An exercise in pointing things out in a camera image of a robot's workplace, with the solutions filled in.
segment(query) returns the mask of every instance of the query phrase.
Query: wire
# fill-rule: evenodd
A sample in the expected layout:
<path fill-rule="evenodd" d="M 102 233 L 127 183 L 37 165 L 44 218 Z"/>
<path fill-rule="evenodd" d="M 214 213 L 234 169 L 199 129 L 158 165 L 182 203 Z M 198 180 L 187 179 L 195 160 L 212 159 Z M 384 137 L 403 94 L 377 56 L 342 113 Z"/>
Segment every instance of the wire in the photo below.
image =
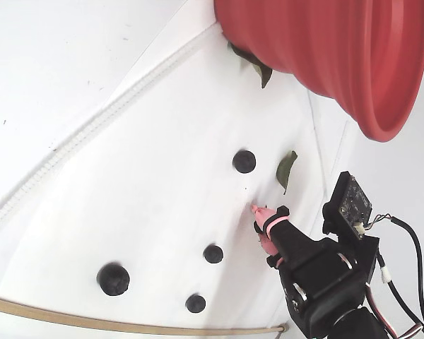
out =
<path fill-rule="evenodd" d="M 383 259 L 383 256 L 380 254 L 380 251 L 377 251 L 377 261 L 379 263 L 380 268 L 383 268 L 383 267 L 386 266 L 384 259 Z M 423 322 L 407 306 L 407 304 L 405 303 L 405 301 L 402 299 L 401 295 L 397 291 L 396 286 L 394 285 L 392 280 L 388 282 L 388 286 L 389 286 L 389 289 L 391 290 L 391 293 L 394 295 L 394 298 L 396 298 L 396 301 L 400 305 L 400 307 L 405 311 L 405 313 L 407 313 L 407 315 L 410 317 L 410 319 L 413 320 L 416 323 L 416 325 L 421 325 L 420 330 L 422 330 L 424 332 Z M 399 337 L 399 339 L 403 338 L 403 336 L 405 334 L 407 334 L 407 332 L 405 332 L 403 335 L 401 335 L 401 337 Z"/>
<path fill-rule="evenodd" d="M 410 234 L 416 249 L 416 258 L 418 259 L 418 294 L 419 294 L 419 307 L 424 320 L 424 288 L 423 288 L 423 253 L 421 251 L 421 245 L 419 244 L 418 236 L 416 235 L 413 228 L 410 227 L 406 222 L 396 218 L 390 217 L 392 223 L 402 227 L 405 231 Z"/>
<path fill-rule="evenodd" d="M 382 313 L 380 313 L 379 309 L 375 305 L 374 297 L 372 296 L 372 291 L 371 291 L 370 285 L 368 283 L 366 283 L 366 298 L 367 298 L 367 302 L 369 303 L 369 306 L 370 306 L 372 312 L 374 313 L 374 315 L 376 316 L 376 318 L 378 319 L 378 321 L 380 323 L 382 323 L 382 325 L 385 327 L 385 329 L 387 330 L 387 332 L 389 333 L 389 335 L 393 339 L 397 339 L 397 333 L 396 333 L 396 331 L 389 324 L 388 320 L 386 320 L 383 317 Z"/>
<path fill-rule="evenodd" d="M 391 215 L 389 213 L 387 213 L 387 214 L 377 214 L 375 216 L 374 220 L 370 224 L 368 224 L 367 227 L 365 227 L 365 230 L 366 231 L 370 230 L 374 226 L 375 223 L 382 221 L 383 219 L 391 219 Z"/>
<path fill-rule="evenodd" d="M 403 335 L 399 337 L 399 339 L 409 339 L 417 335 L 423 329 L 423 325 L 421 323 L 416 323 L 412 328 L 406 331 Z"/>
<path fill-rule="evenodd" d="M 420 310 L 421 310 L 421 315 L 423 316 L 423 320 L 424 320 L 423 254 L 422 254 L 422 251 L 421 251 L 421 246 L 420 246 L 420 243 L 419 243 L 418 236 L 416 235 L 415 231 L 413 230 L 413 228 L 411 228 L 411 226 L 409 224 L 407 224 L 403 220 L 400 220 L 396 217 L 391 216 L 388 213 L 385 214 L 385 215 L 380 215 L 380 214 L 376 215 L 374 220 L 365 229 L 370 230 L 376 222 L 379 222 L 383 219 L 390 219 L 392 223 L 398 225 L 399 227 L 402 227 L 405 231 L 407 231 L 407 233 L 410 235 L 411 239 L 413 240 L 413 243 L 415 244 L 416 258 L 417 258 L 417 262 L 418 262 L 419 307 L 420 307 Z"/>

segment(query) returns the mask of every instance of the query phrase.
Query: white wall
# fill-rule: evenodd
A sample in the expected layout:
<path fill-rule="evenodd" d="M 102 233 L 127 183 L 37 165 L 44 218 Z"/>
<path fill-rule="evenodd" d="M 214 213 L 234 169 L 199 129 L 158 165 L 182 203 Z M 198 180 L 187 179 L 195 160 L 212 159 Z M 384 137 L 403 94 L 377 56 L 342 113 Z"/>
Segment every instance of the white wall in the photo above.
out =
<path fill-rule="evenodd" d="M 424 258 L 424 76 L 411 116 L 401 133 L 388 143 L 369 141 L 360 134 L 348 170 L 371 200 L 374 215 L 391 213 L 416 230 Z M 405 231 L 389 221 L 378 224 L 371 234 L 381 238 L 380 251 L 394 283 L 419 315 L 413 242 Z M 408 317 L 378 276 L 374 286 L 384 314 L 399 331 L 406 329 Z"/>

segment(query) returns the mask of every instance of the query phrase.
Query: black ball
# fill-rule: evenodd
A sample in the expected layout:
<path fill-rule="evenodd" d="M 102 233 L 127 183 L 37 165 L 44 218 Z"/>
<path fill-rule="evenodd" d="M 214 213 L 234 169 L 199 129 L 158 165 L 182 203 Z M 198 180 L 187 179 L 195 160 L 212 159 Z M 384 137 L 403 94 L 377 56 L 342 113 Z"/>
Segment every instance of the black ball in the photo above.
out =
<path fill-rule="evenodd" d="M 219 263 L 223 260 L 223 250 L 216 245 L 209 245 L 204 250 L 203 256 L 209 263 Z"/>
<path fill-rule="evenodd" d="M 201 295 L 191 295 L 185 302 L 185 307 L 191 313 L 199 313 L 206 308 L 206 300 Z"/>
<path fill-rule="evenodd" d="M 250 173 L 256 167 L 256 157 L 249 150 L 240 150 L 235 153 L 232 165 L 240 173 Z"/>
<path fill-rule="evenodd" d="M 106 295 L 122 295 L 129 288 L 130 277 L 121 265 L 108 263 L 100 269 L 98 282 Z"/>

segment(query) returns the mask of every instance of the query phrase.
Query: red plastic pot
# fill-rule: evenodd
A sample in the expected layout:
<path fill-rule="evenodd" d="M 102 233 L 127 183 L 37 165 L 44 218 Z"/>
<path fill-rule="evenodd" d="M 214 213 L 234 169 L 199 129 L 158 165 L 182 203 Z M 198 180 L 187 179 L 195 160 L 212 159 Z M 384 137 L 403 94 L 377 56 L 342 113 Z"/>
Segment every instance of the red plastic pot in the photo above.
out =
<path fill-rule="evenodd" d="M 424 0 L 215 0 L 224 35 L 334 98 L 376 141 L 405 124 L 424 71 Z"/>

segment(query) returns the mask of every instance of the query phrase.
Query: black cable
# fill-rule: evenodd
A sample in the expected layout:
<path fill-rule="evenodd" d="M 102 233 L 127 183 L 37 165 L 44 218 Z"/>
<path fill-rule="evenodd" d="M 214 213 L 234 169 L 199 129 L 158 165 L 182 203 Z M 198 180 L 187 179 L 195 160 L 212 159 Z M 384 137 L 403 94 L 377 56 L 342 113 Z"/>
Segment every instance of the black cable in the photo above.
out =
<path fill-rule="evenodd" d="M 379 262 L 380 268 L 386 266 L 383 256 L 380 254 L 380 251 L 377 252 L 377 261 Z M 411 311 L 410 307 L 408 307 L 405 301 L 402 299 L 392 280 L 388 282 L 388 286 L 391 290 L 391 293 L 394 295 L 394 298 L 396 298 L 397 303 L 405 311 L 405 313 L 407 313 L 410 319 L 413 320 L 414 323 L 421 323 L 424 326 L 424 323 L 416 316 L 416 314 L 413 313 L 413 311 Z"/>
<path fill-rule="evenodd" d="M 416 248 L 416 258 L 418 259 L 418 294 L 419 294 L 419 307 L 421 314 L 424 320 L 424 288 L 423 288 L 423 253 L 421 251 L 421 245 L 419 244 L 418 236 L 416 235 L 413 228 L 410 227 L 406 222 L 396 218 L 391 217 L 391 222 L 402 227 L 405 231 L 410 234 L 413 243 Z"/>

